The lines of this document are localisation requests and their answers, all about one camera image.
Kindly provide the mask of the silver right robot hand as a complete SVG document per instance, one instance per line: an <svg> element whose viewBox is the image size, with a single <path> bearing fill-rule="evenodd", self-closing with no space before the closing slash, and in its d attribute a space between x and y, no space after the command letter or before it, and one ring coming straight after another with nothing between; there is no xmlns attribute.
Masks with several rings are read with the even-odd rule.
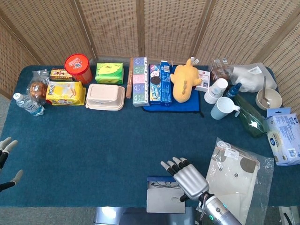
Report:
<svg viewBox="0 0 300 225"><path fill-rule="evenodd" d="M161 161L160 164L173 176L183 190L184 195L178 199L179 202L185 202L188 199L199 201L202 195L208 193L207 180L186 158L173 157L167 163Z"/></svg>

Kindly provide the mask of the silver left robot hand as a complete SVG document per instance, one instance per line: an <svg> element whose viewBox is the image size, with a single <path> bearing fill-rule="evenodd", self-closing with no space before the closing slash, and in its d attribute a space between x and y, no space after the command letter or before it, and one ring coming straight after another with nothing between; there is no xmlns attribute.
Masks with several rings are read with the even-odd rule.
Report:
<svg viewBox="0 0 300 225"><path fill-rule="evenodd" d="M0 142L0 171L2 171L10 152L17 144L18 141L12 140L11 137L8 137L5 140ZM20 181L22 176L23 176L23 170L19 170L11 181L2 183L0 185L0 191L2 192L6 189L15 186Z"/></svg>

